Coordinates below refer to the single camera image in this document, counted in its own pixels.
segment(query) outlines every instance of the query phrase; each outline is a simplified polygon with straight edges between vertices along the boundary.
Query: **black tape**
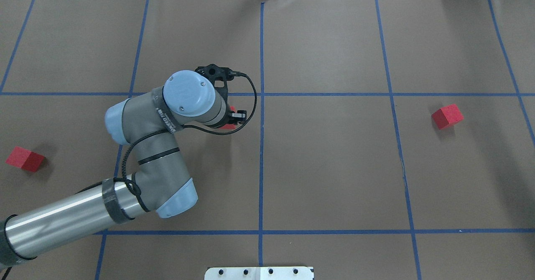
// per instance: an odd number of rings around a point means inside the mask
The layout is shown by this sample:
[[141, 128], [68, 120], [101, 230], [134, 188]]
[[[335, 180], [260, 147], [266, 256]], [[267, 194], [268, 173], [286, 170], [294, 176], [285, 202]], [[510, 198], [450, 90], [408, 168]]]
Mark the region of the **black tape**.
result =
[[[135, 172], [132, 173], [132, 183], [134, 183], [134, 185], [137, 186], [138, 184], [135, 182], [135, 174], [136, 174]], [[149, 208], [147, 208], [147, 206], [145, 206], [145, 203], [141, 199], [141, 189], [140, 189], [139, 194], [134, 194], [134, 195], [135, 195], [136, 199], [138, 200], [138, 203], [141, 206], [141, 209], [143, 209], [143, 211], [145, 211], [145, 212], [150, 212]]]
[[156, 112], [162, 118], [163, 123], [171, 134], [182, 129], [182, 125], [176, 121], [173, 113], [164, 100], [164, 87], [154, 88], [151, 92]]
[[164, 152], [161, 152], [159, 154], [155, 154], [153, 156], [150, 156], [148, 158], [145, 158], [143, 160], [139, 160], [138, 161], [138, 164], [141, 165], [141, 164], [145, 164], [145, 163], [148, 163], [148, 162], [151, 162], [153, 160], [156, 160], [156, 159], [159, 159], [161, 157], [165, 157], [167, 155], [170, 155], [170, 154], [174, 154], [174, 153], [177, 153], [177, 152], [180, 152], [180, 148], [178, 147], [175, 147], [175, 148], [172, 148], [172, 149], [169, 149], [169, 150], [166, 150]]
[[106, 207], [107, 213], [116, 224], [123, 224], [133, 220], [119, 205], [113, 179], [105, 179], [102, 181], [102, 199], [104, 200], [104, 206]]
[[30, 261], [36, 258], [26, 258], [20, 256], [19, 254], [17, 254], [17, 252], [15, 252], [15, 249], [11, 245], [11, 242], [9, 242], [8, 234], [5, 231], [5, 227], [7, 226], [8, 221], [15, 216], [17, 215], [11, 215], [2, 223], [2, 233], [0, 234], [0, 263], [5, 265], [6, 267], [20, 265], [22, 263], [25, 263], [26, 261]]

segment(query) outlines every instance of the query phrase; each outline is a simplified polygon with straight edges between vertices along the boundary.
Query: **blue tape line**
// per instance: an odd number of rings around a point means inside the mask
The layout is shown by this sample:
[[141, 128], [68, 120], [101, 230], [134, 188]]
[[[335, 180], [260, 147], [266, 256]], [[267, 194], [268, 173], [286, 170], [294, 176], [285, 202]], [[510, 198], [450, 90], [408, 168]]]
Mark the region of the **blue tape line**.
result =
[[11, 53], [11, 57], [9, 58], [8, 66], [5, 69], [4, 78], [2, 79], [2, 83], [0, 84], [0, 93], [4, 89], [5, 82], [8, 80], [11, 64], [13, 63], [13, 59], [15, 59], [15, 54], [17, 53], [17, 49], [19, 48], [20, 39], [23, 37], [24, 29], [26, 28], [26, 24], [28, 23], [28, 19], [30, 18], [30, 14], [32, 13], [34, 3], [35, 0], [32, 0], [32, 2], [30, 2], [30, 6], [28, 7], [28, 11], [26, 12], [26, 17], [24, 18], [23, 25], [20, 28], [19, 36], [17, 37], [17, 42], [15, 42], [15, 47], [13, 47], [13, 52]]
[[377, 11], [377, 22], [379, 23], [379, 33], [381, 38], [381, 47], [382, 47], [382, 57], [385, 64], [385, 72], [386, 72], [386, 82], [388, 84], [388, 93], [390, 93], [390, 107], [392, 109], [392, 117], [394, 119], [394, 129], [396, 133], [396, 141], [397, 141], [397, 151], [399, 153], [400, 161], [401, 161], [401, 167], [403, 169], [403, 183], [405, 184], [405, 201], [407, 203], [407, 214], [409, 216], [409, 226], [411, 229], [411, 238], [413, 241], [413, 253], [414, 253], [414, 262], [416, 265], [416, 276], [418, 277], [418, 280], [422, 280], [422, 272], [420, 270], [420, 258], [418, 256], [418, 246], [416, 244], [416, 234], [414, 233], [414, 221], [413, 221], [413, 211], [411, 209], [410, 205], [410, 196], [409, 196], [409, 185], [407, 183], [407, 172], [405, 170], [405, 160], [403, 160], [403, 149], [401, 148], [401, 138], [400, 138], [400, 132], [399, 132], [399, 126], [397, 124], [397, 116], [396, 116], [396, 109], [395, 109], [395, 103], [394, 103], [394, 94], [392, 91], [392, 82], [390, 80], [390, 70], [388, 68], [388, 59], [386, 56], [386, 46], [385, 46], [385, 38], [382, 31], [382, 22], [381, 22], [381, 13], [379, 8], [379, 0], [375, 0], [375, 7]]
[[288, 92], [288, 93], [264, 93], [267, 97], [387, 97], [389, 93], [329, 93], [329, 92]]
[[258, 172], [258, 266], [264, 265], [264, 2], [260, 4], [260, 170]]
[[106, 234], [103, 234], [102, 235], [102, 241], [101, 241], [101, 249], [100, 249], [100, 252], [99, 252], [99, 260], [97, 261], [97, 269], [96, 269], [96, 272], [95, 272], [95, 280], [99, 280], [100, 279], [100, 272], [101, 272], [101, 269], [102, 269], [102, 260], [104, 259], [104, 250], [105, 250], [105, 247], [106, 247]]
[[[258, 230], [104, 230], [94, 235], [113, 236], [208, 236], [259, 235]], [[535, 233], [535, 228], [475, 228], [475, 229], [371, 229], [371, 230], [262, 230], [262, 235], [389, 235], [389, 234], [478, 234], [478, 233]]]
[[[6, 96], [139, 96], [145, 92], [2, 92]], [[417, 93], [417, 92], [394, 92], [395, 97], [517, 97], [516, 93]], [[233, 97], [252, 97], [254, 93], [236, 92], [229, 93]], [[535, 97], [535, 93], [520, 93], [522, 97]], [[330, 93], [330, 92], [267, 92], [265, 97], [389, 97], [390, 93], [356, 92], [356, 93]]]
[[515, 97], [515, 93], [392, 93], [395, 97]]
[[422, 229], [415, 232], [416, 234], [535, 233], [535, 229]]
[[166, 231], [166, 230], [147, 230], [147, 231], [107, 231], [107, 235], [258, 235], [257, 230], [214, 230], [214, 231]]
[[349, 235], [411, 233], [411, 230], [264, 230], [265, 235]]
[[128, 96], [128, 92], [2, 92], [1, 95], [12, 96], [79, 96], [79, 97], [94, 97], [94, 96]]
[[524, 102], [522, 101], [522, 96], [520, 95], [520, 90], [518, 89], [518, 84], [516, 83], [515, 74], [512, 72], [511, 63], [509, 62], [509, 56], [507, 56], [507, 51], [505, 50], [505, 46], [503, 45], [503, 41], [500, 34], [500, 29], [498, 28], [498, 24], [496, 22], [496, 17], [494, 15], [494, 8], [492, 7], [492, 1], [487, 0], [489, 2], [489, 8], [491, 10], [491, 16], [492, 16], [492, 22], [494, 23], [494, 29], [496, 30], [496, 36], [498, 38], [498, 41], [500, 42], [500, 47], [502, 49], [503, 57], [505, 58], [505, 63], [507, 64], [507, 69], [509, 70], [509, 74], [511, 76], [512, 85], [515, 87], [516, 96], [518, 97], [518, 102], [520, 103], [520, 108], [522, 109], [522, 114], [524, 114], [524, 119], [527, 124], [527, 129], [530, 132], [531, 136], [531, 142], [533, 143], [533, 146], [535, 146], [535, 135], [533, 134], [533, 128], [531, 128], [530, 119], [527, 116], [526, 108], [524, 107]]
[[128, 96], [132, 97], [134, 92], [135, 75], [138, 71], [139, 53], [141, 52], [141, 43], [143, 42], [143, 32], [145, 31], [145, 21], [147, 20], [147, 11], [149, 9], [149, 0], [145, 0], [145, 11], [143, 11], [143, 21], [141, 22], [141, 30], [139, 32], [138, 49], [135, 53], [134, 70], [132, 71], [132, 80], [130, 81], [130, 90]]
[[121, 155], [122, 155], [122, 145], [119, 145], [119, 149], [117, 150], [117, 158], [115, 159], [115, 171], [113, 172], [113, 177], [117, 177], [117, 175], [119, 174]]

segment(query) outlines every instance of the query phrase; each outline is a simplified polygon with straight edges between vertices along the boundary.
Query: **black cable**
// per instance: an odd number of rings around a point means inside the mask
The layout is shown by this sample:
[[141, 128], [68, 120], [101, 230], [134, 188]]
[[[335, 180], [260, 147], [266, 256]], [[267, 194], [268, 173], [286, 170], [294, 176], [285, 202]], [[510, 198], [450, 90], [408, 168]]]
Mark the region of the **black cable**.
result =
[[[143, 201], [140, 198], [141, 189], [139, 188], [139, 186], [137, 185], [137, 183], [135, 181], [129, 180], [129, 179], [126, 178], [126, 161], [128, 160], [128, 157], [130, 156], [130, 153], [132, 152], [132, 149], [134, 148], [134, 146], [136, 146], [138, 143], [140, 143], [141, 141], [143, 141], [145, 139], [148, 139], [148, 138], [150, 138], [152, 136], [159, 135], [159, 134], [162, 134], [162, 133], [168, 133], [168, 130], [165, 129], [165, 130], [155, 131], [153, 133], [150, 133], [149, 135], [146, 135], [145, 137], [142, 137], [142, 138], [138, 139], [134, 143], [132, 143], [130, 145], [130, 147], [128, 148], [128, 150], [126, 150], [125, 155], [122, 157], [122, 162], [121, 162], [121, 175], [122, 175], [122, 177], [113, 178], [113, 182], [114, 183], [116, 183], [116, 182], [124, 182], [125, 183], [126, 187], [128, 188], [128, 191], [130, 191], [130, 193], [132, 193], [134, 196], [136, 196], [136, 198], [138, 199], [138, 202], [140, 203], [141, 208], [143, 208], [143, 210], [145, 210], [146, 212], [149, 212], [149, 210], [147, 209], [147, 207], [145, 207], [145, 204], [143, 204]], [[93, 189], [95, 187], [99, 187], [100, 185], [102, 185], [102, 182], [94, 183], [94, 184], [92, 184], [92, 185], [90, 185], [90, 186], [88, 186], [88, 187], [76, 192], [76, 194], [78, 194], [80, 192], [87, 191], [89, 189]]]
[[247, 80], [249, 81], [249, 84], [251, 84], [251, 88], [252, 88], [252, 91], [253, 93], [255, 94], [255, 102], [254, 104], [252, 105], [252, 111], [251, 111], [251, 115], [249, 115], [249, 118], [247, 118], [247, 120], [245, 120], [243, 122], [243, 124], [235, 129], [235, 130], [232, 130], [230, 132], [214, 132], [214, 131], [210, 131], [210, 130], [207, 130], [206, 128], [202, 128], [202, 127], [199, 127], [199, 126], [195, 126], [195, 125], [182, 125], [182, 128], [195, 128], [196, 130], [199, 130], [199, 131], [202, 131], [202, 132], [205, 132], [205, 133], [209, 133], [209, 134], [213, 134], [213, 135], [220, 135], [220, 136], [223, 136], [223, 135], [230, 135], [230, 134], [234, 134], [235, 132], [241, 130], [244, 126], [246, 126], [246, 124], [249, 122], [249, 120], [251, 120], [251, 118], [254, 116], [255, 114], [255, 111], [256, 111], [256, 103], [257, 103], [257, 99], [258, 99], [258, 94], [256, 93], [256, 88], [255, 88], [255, 84], [252, 83], [252, 80], [251, 78], [249, 78], [249, 76], [247, 76], [247, 74], [245, 73], [241, 73], [241, 72], [235, 72], [234, 76], [241, 76], [241, 77], [245, 77], [247, 78]]
[[[128, 157], [130, 156], [130, 153], [132, 152], [132, 149], [134, 149], [134, 147], [140, 143], [141, 141], [144, 141], [145, 139], [149, 139], [150, 137], [152, 136], [155, 136], [155, 135], [160, 135], [160, 134], [163, 134], [163, 133], [168, 133], [169, 131], [167, 129], [164, 129], [164, 130], [159, 130], [159, 131], [155, 131], [155, 132], [152, 132], [150, 133], [149, 135], [146, 135], [145, 137], [141, 137], [140, 139], [137, 139], [134, 143], [132, 143], [130, 145], [130, 147], [128, 147], [128, 150], [126, 150], [125, 152], [125, 155], [122, 157], [122, 162], [121, 162], [121, 176], [122, 176], [122, 179], [123, 180], [126, 180], [126, 161], [128, 160]], [[128, 187], [128, 185], [132, 185], [134, 186], [134, 184], [132, 183], [127, 183], [125, 181], [125, 183], [127, 184], [126, 187]]]
[[2, 276], [2, 280], [6, 280], [8, 278], [9, 272], [11, 272], [12, 267], [8, 267], [8, 269], [5, 270], [4, 276]]
[[102, 185], [102, 182], [94, 183], [93, 185], [90, 185], [90, 186], [88, 186], [88, 187], [76, 192], [75, 194], [82, 193], [84, 191], [88, 191], [89, 189], [93, 189], [95, 187], [99, 187], [100, 185]]

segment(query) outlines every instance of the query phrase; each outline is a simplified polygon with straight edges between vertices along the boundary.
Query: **metal bracket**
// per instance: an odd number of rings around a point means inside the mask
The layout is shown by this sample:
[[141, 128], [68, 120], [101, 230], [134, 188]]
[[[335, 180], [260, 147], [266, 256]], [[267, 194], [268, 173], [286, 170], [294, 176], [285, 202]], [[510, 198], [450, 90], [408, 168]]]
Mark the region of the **metal bracket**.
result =
[[209, 268], [204, 280], [314, 280], [313, 267]]

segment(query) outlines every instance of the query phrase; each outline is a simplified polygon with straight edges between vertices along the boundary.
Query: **red foam cube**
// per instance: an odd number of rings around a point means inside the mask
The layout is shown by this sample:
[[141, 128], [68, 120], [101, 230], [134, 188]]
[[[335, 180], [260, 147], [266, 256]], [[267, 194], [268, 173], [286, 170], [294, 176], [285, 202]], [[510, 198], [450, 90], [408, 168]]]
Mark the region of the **red foam cube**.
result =
[[439, 130], [454, 126], [464, 119], [459, 107], [457, 107], [455, 103], [446, 107], [441, 107], [438, 111], [433, 113], [432, 118]]
[[[231, 111], [235, 112], [236, 109], [233, 105], [231, 105]], [[224, 126], [220, 127], [222, 130], [235, 130], [236, 126], [234, 124], [225, 124]]]
[[23, 170], [36, 172], [44, 160], [44, 156], [31, 150], [15, 146], [11, 155], [5, 161], [7, 164], [19, 167]]

